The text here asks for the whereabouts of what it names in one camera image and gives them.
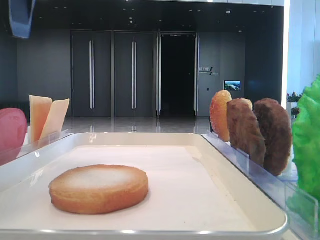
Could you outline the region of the brown meat patty inner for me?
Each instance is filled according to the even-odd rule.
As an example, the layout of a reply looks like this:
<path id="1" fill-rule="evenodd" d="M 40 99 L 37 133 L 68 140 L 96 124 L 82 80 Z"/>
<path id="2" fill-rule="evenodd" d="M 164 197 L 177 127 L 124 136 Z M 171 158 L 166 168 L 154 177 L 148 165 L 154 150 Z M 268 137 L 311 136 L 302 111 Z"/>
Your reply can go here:
<path id="1" fill-rule="evenodd" d="M 249 155 L 249 159 L 264 165 L 266 144 L 260 131 L 258 119 L 240 98 L 227 103 L 227 126 L 233 148 Z"/>

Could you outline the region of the brown meat patty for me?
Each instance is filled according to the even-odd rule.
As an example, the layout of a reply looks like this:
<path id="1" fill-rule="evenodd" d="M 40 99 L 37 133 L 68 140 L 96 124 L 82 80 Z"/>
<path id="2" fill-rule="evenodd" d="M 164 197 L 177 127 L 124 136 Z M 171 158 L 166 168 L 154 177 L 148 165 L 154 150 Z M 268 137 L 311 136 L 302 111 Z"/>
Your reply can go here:
<path id="1" fill-rule="evenodd" d="M 293 144 L 289 114 L 271 98 L 256 101 L 253 111 L 266 146 L 263 167 L 272 175 L 279 176 L 288 165 Z"/>
<path id="2" fill-rule="evenodd" d="M 227 103 L 227 126 L 233 148 L 249 155 L 249 159 L 264 165 L 266 144 L 260 131 L 258 119 L 240 98 Z"/>

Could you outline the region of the yellow cheese slice inner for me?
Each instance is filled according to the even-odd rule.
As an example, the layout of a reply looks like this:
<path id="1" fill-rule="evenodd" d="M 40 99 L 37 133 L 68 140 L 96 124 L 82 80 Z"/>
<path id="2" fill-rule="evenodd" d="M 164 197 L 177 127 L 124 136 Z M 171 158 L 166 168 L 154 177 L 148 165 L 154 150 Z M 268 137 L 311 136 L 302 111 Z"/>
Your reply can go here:
<path id="1" fill-rule="evenodd" d="M 55 100 L 48 113 L 48 117 L 42 129 L 40 139 L 62 131 L 65 117 L 69 108 L 70 99 Z"/>

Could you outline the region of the brown meat patty outer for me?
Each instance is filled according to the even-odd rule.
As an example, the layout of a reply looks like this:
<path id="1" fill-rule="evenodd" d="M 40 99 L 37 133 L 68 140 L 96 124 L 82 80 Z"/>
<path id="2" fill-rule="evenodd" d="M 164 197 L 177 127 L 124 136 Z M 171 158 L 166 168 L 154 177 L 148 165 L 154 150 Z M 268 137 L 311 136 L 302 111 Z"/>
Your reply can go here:
<path id="1" fill-rule="evenodd" d="M 271 98 L 256 101 L 253 111 L 266 146 L 263 167 L 272 175 L 279 176 L 288 165 L 293 144 L 289 114 Z"/>

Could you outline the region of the orange cheese slice outer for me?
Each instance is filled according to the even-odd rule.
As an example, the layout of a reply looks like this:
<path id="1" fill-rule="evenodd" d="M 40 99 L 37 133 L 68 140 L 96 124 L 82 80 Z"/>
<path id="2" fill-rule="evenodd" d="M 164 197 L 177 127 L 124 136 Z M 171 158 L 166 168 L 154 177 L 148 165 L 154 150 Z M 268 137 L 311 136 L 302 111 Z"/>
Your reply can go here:
<path id="1" fill-rule="evenodd" d="M 33 143 L 38 141 L 41 137 L 53 100 L 49 97 L 30 95 L 29 103 L 30 140 Z"/>

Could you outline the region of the red tomato slice outer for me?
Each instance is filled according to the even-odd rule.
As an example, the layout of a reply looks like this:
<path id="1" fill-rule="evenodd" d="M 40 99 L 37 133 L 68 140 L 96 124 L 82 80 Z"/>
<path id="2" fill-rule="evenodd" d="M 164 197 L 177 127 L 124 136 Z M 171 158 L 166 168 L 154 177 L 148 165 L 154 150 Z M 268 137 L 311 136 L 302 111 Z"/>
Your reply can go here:
<path id="1" fill-rule="evenodd" d="M 18 108 L 0 110 L 0 165 L 17 158 L 27 134 L 27 119 Z"/>

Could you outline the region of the dark double door middle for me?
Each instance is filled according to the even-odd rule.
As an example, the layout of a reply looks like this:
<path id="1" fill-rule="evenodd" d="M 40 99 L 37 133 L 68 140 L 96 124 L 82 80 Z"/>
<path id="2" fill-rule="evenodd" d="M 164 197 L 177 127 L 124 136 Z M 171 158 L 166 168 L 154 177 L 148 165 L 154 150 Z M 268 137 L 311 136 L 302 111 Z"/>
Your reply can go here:
<path id="1" fill-rule="evenodd" d="M 152 33 L 116 32 L 115 116 L 154 116 L 154 36 Z"/>

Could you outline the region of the dark double door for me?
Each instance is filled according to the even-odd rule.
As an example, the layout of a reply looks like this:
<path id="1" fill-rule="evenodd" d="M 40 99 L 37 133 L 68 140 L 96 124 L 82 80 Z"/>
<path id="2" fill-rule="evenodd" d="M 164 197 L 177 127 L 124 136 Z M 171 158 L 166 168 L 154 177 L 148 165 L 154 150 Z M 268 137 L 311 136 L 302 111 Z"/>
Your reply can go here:
<path id="1" fill-rule="evenodd" d="M 152 33 L 116 32 L 115 116 L 154 116 L 154 36 Z"/>
<path id="2" fill-rule="evenodd" d="M 111 117 L 111 34 L 73 31 L 72 110 L 74 117 Z"/>

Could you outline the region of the white rectangular tray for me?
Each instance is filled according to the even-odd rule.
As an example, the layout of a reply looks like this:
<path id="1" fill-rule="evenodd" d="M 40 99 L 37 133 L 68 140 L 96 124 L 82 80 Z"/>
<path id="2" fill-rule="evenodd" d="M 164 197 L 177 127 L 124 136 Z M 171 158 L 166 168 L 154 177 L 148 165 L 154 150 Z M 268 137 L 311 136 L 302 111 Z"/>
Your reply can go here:
<path id="1" fill-rule="evenodd" d="M 0 168 L 3 240 L 279 240 L 288 226 L 197 134 L 72 134 Z"/>

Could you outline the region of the flower pots by window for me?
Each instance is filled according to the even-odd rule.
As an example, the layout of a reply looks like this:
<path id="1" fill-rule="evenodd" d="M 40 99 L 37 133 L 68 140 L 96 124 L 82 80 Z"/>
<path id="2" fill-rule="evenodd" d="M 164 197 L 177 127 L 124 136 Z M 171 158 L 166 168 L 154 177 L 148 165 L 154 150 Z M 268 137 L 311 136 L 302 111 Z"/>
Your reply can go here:
<path id="1" fill-rule="evenodd" d="M 302 97 L 302 93 L 293 92 L 292 94 L 287 93 L 286 95 L 286 110 L 293 120 L 300 113 L 300 109 L 298 108 L 298 102 Z"/>

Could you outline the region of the clear left long strip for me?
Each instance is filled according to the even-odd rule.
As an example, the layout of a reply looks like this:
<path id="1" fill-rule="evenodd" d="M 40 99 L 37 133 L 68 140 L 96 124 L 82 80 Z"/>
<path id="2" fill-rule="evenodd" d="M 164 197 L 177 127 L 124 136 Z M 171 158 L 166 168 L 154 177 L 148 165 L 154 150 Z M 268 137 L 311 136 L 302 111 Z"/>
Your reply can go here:
<path id="1" fill-rule="evenodd" d="M 12 161 L 15 161 L 16 159 L 25 156 L 29 153 L 38 151 L 39 149 L 46 147 L 52 143 L 55 143 L 67 136 L 69 136 L 69 130 L 64 130 L 62 132 L 55 132 L 50 135 L 48 135 L 45 138 L 42 138 L 36 142 L 29 143 L 27 145 L 23 145 L 21 147 L 18 147 L 16 149 L 10 149 L 6 150 L 4 152 L 0 153 L 0 165 L 3 166 L 5 164 L 8 164 Z"/>

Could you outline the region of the clear long strip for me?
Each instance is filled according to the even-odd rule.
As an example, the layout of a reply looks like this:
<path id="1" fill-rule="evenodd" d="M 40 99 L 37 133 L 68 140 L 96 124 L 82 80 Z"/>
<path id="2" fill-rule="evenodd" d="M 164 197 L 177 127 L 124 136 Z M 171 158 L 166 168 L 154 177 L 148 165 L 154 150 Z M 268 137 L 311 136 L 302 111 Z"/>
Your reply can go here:
<path id="1" fill-rule="evenodd" d="M 8 164 L 12 161 L 15 161 L 16 159 L 25 156 L 29 153 L 38 151 L 39 149 L 46 147 L 52 143 L 55 143 L 67 136 L 69 136 L 69 130 L 64 130 L 62 132 L 55 132 L 50 135 L 48 135 L 45 138 L 42 138 L 36 142 L 29 143 L 27 145 L 23 145 L 21 147 L 18 147 L 16 149 L 10 149 L 6 150 L 4 152 L 0 153 L 0 165 L 3 166 L 5 164 Z"/>
<path id="2" fill-rule="evenodd" d="M 203 137 L 249 178 L 290 218 L 290 229 L 302 240 L 320 238 L 320 202 L 297 186 L 291 176 L 276 177 L 249 159 L 249 155 L 234 149 L 208 131 Z"/>

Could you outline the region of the clear right long strip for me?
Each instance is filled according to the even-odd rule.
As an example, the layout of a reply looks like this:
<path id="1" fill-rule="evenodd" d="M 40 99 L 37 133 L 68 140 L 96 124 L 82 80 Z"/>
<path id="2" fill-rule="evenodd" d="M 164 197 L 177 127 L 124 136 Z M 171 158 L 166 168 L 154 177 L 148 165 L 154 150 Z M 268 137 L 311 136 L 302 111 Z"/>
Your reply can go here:
<path id="1" fill-rule="evenodd" d="M 249 155 L 234 149 L 208 131 L 203 137 L 249 178 L 290 218 L 290 229 L 302 240 L 320 238 L 320 202 L 297 186 L 291 176 L 276 177 L 249 159 Z"/>

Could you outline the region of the blue hanging object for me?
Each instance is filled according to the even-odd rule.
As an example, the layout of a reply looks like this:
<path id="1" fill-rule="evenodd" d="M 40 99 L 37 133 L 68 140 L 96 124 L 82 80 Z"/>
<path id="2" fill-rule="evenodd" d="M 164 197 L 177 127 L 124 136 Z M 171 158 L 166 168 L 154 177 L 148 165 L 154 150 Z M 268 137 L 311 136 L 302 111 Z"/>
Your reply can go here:
<path id="1" fill-rule="evenodd" d="M 36 0 L 9 0 L 8 17 L 11 33 L 20 39 L 29 39 Z"/>

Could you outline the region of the small wall screen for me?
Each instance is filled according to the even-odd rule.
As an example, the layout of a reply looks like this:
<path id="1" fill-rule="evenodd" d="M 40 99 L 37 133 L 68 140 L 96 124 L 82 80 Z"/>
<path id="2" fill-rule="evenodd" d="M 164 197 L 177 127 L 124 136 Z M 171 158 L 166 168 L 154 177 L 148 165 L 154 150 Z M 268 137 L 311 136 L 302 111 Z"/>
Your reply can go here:
<path id="1" fill-rule="evenodd" d="M 224 81 L 224 90 L 225 91 L 240 91 L 241 90 L 241 82 L 240 81 Z"/>

